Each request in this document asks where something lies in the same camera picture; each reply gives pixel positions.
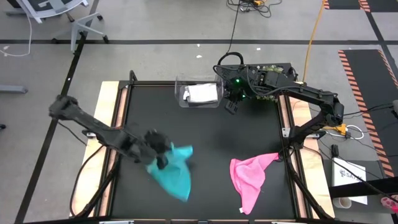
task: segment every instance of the wooden table frame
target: wooden table frame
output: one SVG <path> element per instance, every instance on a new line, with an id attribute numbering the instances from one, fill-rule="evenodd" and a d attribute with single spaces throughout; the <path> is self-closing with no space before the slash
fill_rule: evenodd
<path id="1" fill-rule="evenodd" d="M 122 123 L 124 122 L 123 114 L 124 110 L 126 109 L 127 96 L 128 88 L 119 89 L 119 82 L 103 82 L 101 85 L 101 90 L 99 92 L 94 117 L 102 121 L 104 124 L 107 124 L 108 126 L 112 126 L 112 124 L 114 124 L 115 127 L 122 125 Z M 285 98 L 283 96 L 279 98 L 285 128 L 288 128 L 290 126 L 288 117 L 289 108 L 293 108 L 292 115 L 295 125 L 301 126 L 311 119 L 311 114 L 307 102 L 300 101 L 295 98 L 289 98 L 289 100 L 290 107 L 287 107 Z M 306 139 L 304 142 L 304 146 L 310 149 L 314 149 L 316 151 L 319 150 L 316 139 Z M 100 144 L 96 139 L 89 139 L 87 142 L 83 162 L 86 161 L 86 159 L 90 157 L 92 153 L 94 153 L 99 147 Z M 80 174 L 72 203 L 72 209 L 75 213 L 78 213 L 85 207 L 86 203 L 92 198 L 93 194 L 99 187 L 101 176 L 104 175 L 103 167 L 106 160 L 106 150 L 107 149 L 103 148 L 95 157 L 93 157 L 92 160 L 87 163 L 86 167 L 82 170 Z M 109 152 L 108 156 L 109 162 L 107 166 L 107 172 L 109 172 L 110 168 L 113 165 L 115 152 Z M 323 170 L 322 158 L 317 153 L 305 149 L 302 149 L 300 151 L 300 156 L 304 176 L 306 177 L 307 189 L 311 192 L 319 205 L 322 206 L 324 211 L 326 211 L 326 213 L 329 214 L 331 217 L 335 217 L 325 173 Z M 297 161 L 295 154 L 292 155 L 292 163 L 294 169 L 297 171 Z M 111 196 L 110 186 L 111 184 L 108 185 L 101 199 L 101 206 L 99 211 L 97 211 L 97 214 L 99 216 L 105 216 L 107 214 L 109 197 Z M 307 218 L 308 215 L 305 211 L 303 195 L 297 185 L 295 186 L 295 191 L 297 194 L 299 215 L 302 218 Z M 317 215 L 313 210 L 312 216 L 313 218 L 317 218 Z"/>

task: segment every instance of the teal cloth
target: teal cloth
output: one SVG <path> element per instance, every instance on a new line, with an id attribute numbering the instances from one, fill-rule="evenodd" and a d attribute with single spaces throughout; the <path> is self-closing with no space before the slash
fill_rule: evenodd
<path id="1" fill-rule="evenodd" d="M 165 153 L 169 163 L 160 170 L 157 167 L 156 159 L 147 166 L 147 171 L 171 196 L 186 202 L 191 192 L 191 174 L 185 162 L 192 154 L 192 146 L 174 148 Z"/>

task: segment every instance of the orange and black striped tape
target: orange and black striped tape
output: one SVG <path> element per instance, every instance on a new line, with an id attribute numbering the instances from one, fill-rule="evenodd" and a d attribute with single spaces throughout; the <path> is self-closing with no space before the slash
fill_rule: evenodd
<path id="1" fill-rule="evenodd" d="M 392 81 L 394 82 L 395 86 L 398 88 L 398 82 L 397 82 L 397 78 L 395 77 L 394 73 L 391 70 L 390 65 L 387 62 L 386 57 L 384 56 L 383 52 L 381 52 L 381 50 L 379 50 L 380 56 L 383 59 L 384 63 L 386 64 L 387 70 L 390 73 L 390 76 L 392 78 Z"/>
<path id="2" fill-rule="evenodd" d="M 367 111 L 366 103 L 364 102 L 361 94 L 361 90 L 359 89 L 358 84 L 356 83 L 353 71 L 349 65 L 348 59 L 344 51 L 339 50 L 338 55 L 340 57 L 340 60 L 343 64 L 344 71 L 346 72 L 347 78 L 349 85 L 351 86 L 351 89 L 354 93 L 355 100 L 358 104 L 359 110 L 360 111 Z M 381 140 L 379 139 L 379 135 L 377 134 L 376 128 L 373 125 L 373 121 L 371 118 L 371 115 L 369 113 L 363 113 L 362 114 L 363 120 L 365 122 L 366 128 L 369 131 L 369 135 L 371 137 L 372 143 L 374 148 L 376 149 L 377 156 L 381 162 L 381 165 L 383 166 L 384 173 L 388 177 L 393 177 L 394 173 L 392 171 L 392 167 L 390 165 L 390 162 L 387 158 L 387 154 L 384 151 L 383 145 L 381 144 Z"/>
<path id="3" fill-rule="evenodd" d="M 358 0 L 358 2 L 361 9 L 365 10 L 365 12 L 371 12 L 371 8 L 369 7 L 367 0 Z"/>
<path id="4" fill-rule="evenodd" d="M 323 4 L 323 7 L 324 7 L 325 9 L 330 9 L 329 1 L 328 1 L 328 0 L 325 1 L 325 3 Z"/>

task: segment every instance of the yellow connector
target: yellow connector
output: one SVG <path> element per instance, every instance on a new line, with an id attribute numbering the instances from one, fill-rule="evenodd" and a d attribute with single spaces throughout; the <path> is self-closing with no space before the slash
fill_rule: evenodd
<path id="1" fill-rule="evenodd" d="M 264 3 L 264 1 L 257 1 L 257 0 L 254 0 L 253 2 L 255 3 L 256 6 L 261 6 L 261 4 Z"/>
<path id="2" fill-rule="evenodd" d="M 341 125 L 336 126 L 336 127 L 325 126 L 325 127 L 323 127 L 323 129 L 335 130 L 335 131 L 338 131 L 342 136 L 346 136 L 347 125 L 346 124 L 341 124 Z"/>

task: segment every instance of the white cup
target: white cup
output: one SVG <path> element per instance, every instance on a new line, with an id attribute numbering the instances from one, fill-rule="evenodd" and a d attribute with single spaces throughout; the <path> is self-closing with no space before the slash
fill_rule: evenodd
<path id="1" fill-rule="evenodd" d="M 349 199 L 348 197 L 334 198 L 333 199 L 333 204 L 337 208 L 350 208 L 351 205 L 352 205 L 352 202 L 351 202 L 351 199 Z"/>

